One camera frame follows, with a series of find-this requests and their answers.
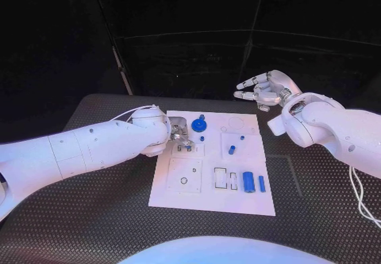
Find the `black wall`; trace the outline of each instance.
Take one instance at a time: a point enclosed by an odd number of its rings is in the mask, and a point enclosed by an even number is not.
[[[380,1],[100,1],[137,94],[231,100],[279,69],[305,92],[381,112]]]
[[[83,97],[126,93],[97,1],[2,2],[0,142],[62,131]]]

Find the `black mat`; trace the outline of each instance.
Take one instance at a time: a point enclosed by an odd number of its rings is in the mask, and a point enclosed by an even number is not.
[[[0,231],[2,263],[117,263],[150,246],[199,235],[256,238],[338,263],[381,262],[381,230],[357,207],[348,166],[322,146],[303,149],[266,122],[279,114],[253,102],[91,95],[67,130],[110,120],[127,109],[259,114],[276,217],[149,207],[156,158],[78,175],[38,191]],[[365,203],[381,216],[381,180],[361,175]]]

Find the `blue object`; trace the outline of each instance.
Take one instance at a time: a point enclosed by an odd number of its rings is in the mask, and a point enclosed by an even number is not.
[[[228,153],[233,155],[234,154],[234,150],[236,150],[236,146],[230,147]]]
[[[201,115],[201,117],[194,120],[194,122],[192,122],[192,129],[197,132],[205,131],[205,129],[207,129],[207,122],[205,122],[205,116],[204,115]]]
[[[263,176],[260,176],[260,177],[259,177],[259,179],[260,179],[260,191],[261,191],[263,193],[266,193],[266,187],[264,187],[264,177],[263,177]]]
[[[244,172],[244,192],[256,192],[253,172]]]

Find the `robotic hand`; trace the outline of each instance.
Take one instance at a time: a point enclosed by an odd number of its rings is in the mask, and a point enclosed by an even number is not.
[[[316,93],[302,93],[290,77],[279,70],[263,73],[237,89],[254,85],[254,92],[234,92],[237,98],[257,101],[259,109],[283,107],[267,122],[276,136],[287,133],[293,142],[309,147],[324,145],[335,158],[370,175],[381,178],[381,116],[350,110]]]
[[[0,145],[0,220],[46,185],[111,167],[140,153],[159,155],[172,140],[194,146],[184,117],[168,117],[156,106],[133,110],[130,123],[116,120],[124,113],[107,122]]]

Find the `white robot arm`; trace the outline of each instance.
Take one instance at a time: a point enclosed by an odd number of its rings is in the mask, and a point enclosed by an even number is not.
[[[111,121],[32,140],[0,145],[0,220],[46,185],[111,167],[140,153],[162,153],[168,141],[188,140],[186,120],[169,118],[158,107],[139,109],[132,123]]]
[[[290,77],[277,70],[260,74],[237,85],[254,85],[254,92],[234,96],[256,100],[263,111],[279,104],[282,114],[269,121],[274,135],[287,133],[293,142],[309,147],[324,145],[335,158],[381,178],[381,116],[350,110],[325,95],[302,93]]]

